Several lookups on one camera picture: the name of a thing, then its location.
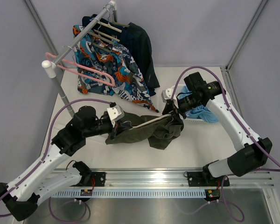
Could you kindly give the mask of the light blue shorts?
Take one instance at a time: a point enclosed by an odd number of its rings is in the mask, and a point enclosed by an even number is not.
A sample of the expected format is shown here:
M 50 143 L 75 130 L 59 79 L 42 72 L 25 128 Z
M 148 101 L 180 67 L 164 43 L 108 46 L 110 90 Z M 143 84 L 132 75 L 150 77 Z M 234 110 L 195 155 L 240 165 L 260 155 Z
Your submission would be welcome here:
M 178 93 L 177 98 L 181 99 L 181 98 L 184 98 L 191 94 L 192 94 L 192 91 L 190 91 L 187 88 L 187 86 L 184 85 L 181 88 L 181 91 Z M 185 112 L 185 114 L 188 119 L 201 119 L 204 122 L 207 122 L 210 124 L 219 122 L 217 117 L 206 106 L 203 106 L 203 105 L 199 105 L 198 107 Z

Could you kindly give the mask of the olive green shorts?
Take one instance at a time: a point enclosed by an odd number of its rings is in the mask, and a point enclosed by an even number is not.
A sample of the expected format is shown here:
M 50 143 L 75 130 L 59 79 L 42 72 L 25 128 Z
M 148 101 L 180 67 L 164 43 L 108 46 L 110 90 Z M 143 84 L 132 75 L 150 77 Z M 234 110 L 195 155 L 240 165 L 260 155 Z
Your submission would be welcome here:
M 151 123 L 137 129 L 131 130 L 133 126 L 138 126 L 144 122 L 157 118 L 157 116 L 125 113 L 125 116 L 119 120 L 119 130 L 114 139 L 108 136 L 105 140 L 107 145 L 132 144 L 148 140 L 149 146 L 155 149 L 164 150 L 181 135 L 184 129 L 183 121 L 176 121 L 172 117 Z

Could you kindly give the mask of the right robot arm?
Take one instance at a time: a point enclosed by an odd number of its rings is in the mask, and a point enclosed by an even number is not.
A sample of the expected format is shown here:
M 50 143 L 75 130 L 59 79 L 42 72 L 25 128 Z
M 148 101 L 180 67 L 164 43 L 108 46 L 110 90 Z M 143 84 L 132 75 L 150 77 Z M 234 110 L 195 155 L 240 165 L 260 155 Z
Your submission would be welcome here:
M 188 75 L 184 82 L 191 94 L 183 98 L 178 98 L 175 87 L 162 91 L 165 103 L 162 113 L 186 118 L 186 112 L 200 105 L 206 106 L 227 132 L 236 150 L 226 159 L 203 166 L 200 173 L 203 182 L 208 186 L 216 185 L 226 175 L 241 177 L 265 165 L 272 142 L 269 138 L 261 138 L 248 126 L 235 110 L 222 84 L 219 81 L 207 83 L 199 72 Z

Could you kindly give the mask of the patterned colourful shorts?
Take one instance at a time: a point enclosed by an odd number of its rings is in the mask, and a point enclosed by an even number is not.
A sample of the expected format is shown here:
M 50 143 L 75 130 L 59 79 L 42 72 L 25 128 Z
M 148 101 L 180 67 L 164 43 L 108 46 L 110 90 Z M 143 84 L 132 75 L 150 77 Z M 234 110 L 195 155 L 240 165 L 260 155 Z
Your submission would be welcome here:
M 106 43 L 97 37 L 86 34 L 76 45 L 76 62 L 81 66 L 95 69 L 112 76 L 114 86 L 105 75 L 77 68 L 77 90 L 82 94 L 117 94 L 122 99 L 143 106 L 151 111 L 155 108 L 143 75 L 128 48 L 118 42 Z

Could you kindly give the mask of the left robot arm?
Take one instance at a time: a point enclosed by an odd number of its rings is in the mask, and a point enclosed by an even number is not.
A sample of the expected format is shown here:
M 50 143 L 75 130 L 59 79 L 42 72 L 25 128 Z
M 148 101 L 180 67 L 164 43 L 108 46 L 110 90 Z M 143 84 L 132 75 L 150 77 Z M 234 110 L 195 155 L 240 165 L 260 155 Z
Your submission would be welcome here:
M 111 133 L 124 117 L 119 105 L 111 104 L 101 118 L 91 106 L 83 106 L 57 135 L 49 140 L 40 156 L 21 175 L 9 183 L 0 183 L 0 200 L 17 221 L 31 216 L 38 206 L 69 186 L 86 186 L 95 182 L 91 169 L 82 161 L 51 180 L 46 177 L 61 163 L 85 146 L 88 137 Z

